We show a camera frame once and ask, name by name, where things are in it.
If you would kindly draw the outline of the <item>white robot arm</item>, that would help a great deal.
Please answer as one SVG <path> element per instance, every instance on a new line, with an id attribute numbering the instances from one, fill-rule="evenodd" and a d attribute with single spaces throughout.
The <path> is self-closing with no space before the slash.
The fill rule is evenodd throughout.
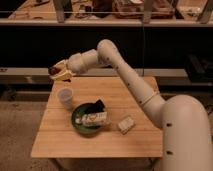
<path id="1" fill-rule="evenodd" d="M 96 49 L 77 53 L 49 69 L 54 80 L 68 80 L 91 68 L 111 66 L 149 120 L 163 131 L 163 171 L 213 171 L 213 143 L 208 114 L 189 95 L 168 100 L 130 67 L 116 45 L 104 39 Z"/>

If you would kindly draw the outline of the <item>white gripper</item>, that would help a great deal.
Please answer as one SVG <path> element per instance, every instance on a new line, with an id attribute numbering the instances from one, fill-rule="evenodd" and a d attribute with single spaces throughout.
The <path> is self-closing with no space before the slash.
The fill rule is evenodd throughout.
<path id="1" fill-rule="evenodd" d="M 62 70 L 67 67 L 75 74 L 82 74 L 87 72 L 90 68 L 96 67 L 97 65 L 98 53 L 96 50 L 92 49 L 84 53 L 76 53 L 68 60 L 61 60 L 54 65 L 54 68 Z M 54 81 L 70 80 L 72 78 L 72 73 L 69 70 L 51 75 L 50 78 Z"/>

